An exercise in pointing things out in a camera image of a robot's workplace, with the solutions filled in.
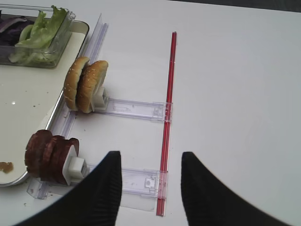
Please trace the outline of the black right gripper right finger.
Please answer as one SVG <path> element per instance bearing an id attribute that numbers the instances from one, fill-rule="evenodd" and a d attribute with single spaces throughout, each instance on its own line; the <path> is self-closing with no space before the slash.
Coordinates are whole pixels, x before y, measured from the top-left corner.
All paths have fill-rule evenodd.
<path id="1" fill-rule="evenodd" d="M 221 182 L 193 152 L 181 162 L 181 196 L 190 226 L 285 226 Z"/>

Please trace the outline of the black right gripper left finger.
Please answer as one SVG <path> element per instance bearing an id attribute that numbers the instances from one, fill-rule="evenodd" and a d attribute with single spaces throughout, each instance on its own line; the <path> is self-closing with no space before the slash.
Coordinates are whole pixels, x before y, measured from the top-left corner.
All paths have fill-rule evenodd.
<path id="1" fill-rule="evenodd" d="M 113 226 L 122 195 L 121 155 L 109 151 L 78 185 L 21 226 Z"/>

